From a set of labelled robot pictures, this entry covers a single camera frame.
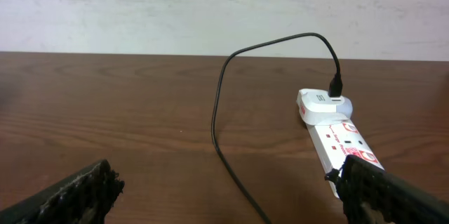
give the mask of cable connector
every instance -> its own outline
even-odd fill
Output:
[[[324,180],[330,181],[334,184],[340,181],[340,171],[337,169],[332,169],[324,176]]]
[[[340,73],[336,73],[330,82],[328,95],[331,98],[338,98],[342,95],[343,82]]]

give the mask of wooden table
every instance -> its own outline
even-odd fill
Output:
[[[107,223],[261,223],[217,157],[225,58],[0,53],[0,209],[107,158],[126,186]],[[385,169],[449,201],[449,63],[342,60],[353,121]],[[222,150],[273,223],[346,223],[298,116],[332,60],[236,58]]]

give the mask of white wall paint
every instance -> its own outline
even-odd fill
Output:
[[[449,0],[0,0],[0,51],[229,55],[300,32],[341,58],[449,60]],[[250,54],[329,57],[313,38]]]

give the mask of red and white label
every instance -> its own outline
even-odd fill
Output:
[[[358,133],[356,127],[354,125],[348,124],[348,123],[343,123],[343,127],[344,129],[346,129],[346,131],[349,132],[353,132],[353,133]]]
[[[366,161],[374,162],[376,164],[379,163],[376,156],[373,153],[360,150],[360,154],[362,155],[362,158],[365,159]]]
[[[356,155],[357,157],[361,158],[360,153],[358,152],[358,150],[355,147],[347,147],[346,151],[348,152],[348,154],[353,154],[353,155]]]

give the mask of white power strip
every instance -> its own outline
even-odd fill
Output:
[[[340,169],[348,154],[354,154],[383,169],[351,120],[329,126],[307,125],[307,128],[325,173]],[[338,197],[334,184],[329,184]]]
[[[350,119],[352,103],[348,98],[330,98],[327,91],[302,89],[298,93],[297,104],[325,173],[340,169],[348,154],[383,169]],[[338,197],[333,183],[330,187]]]

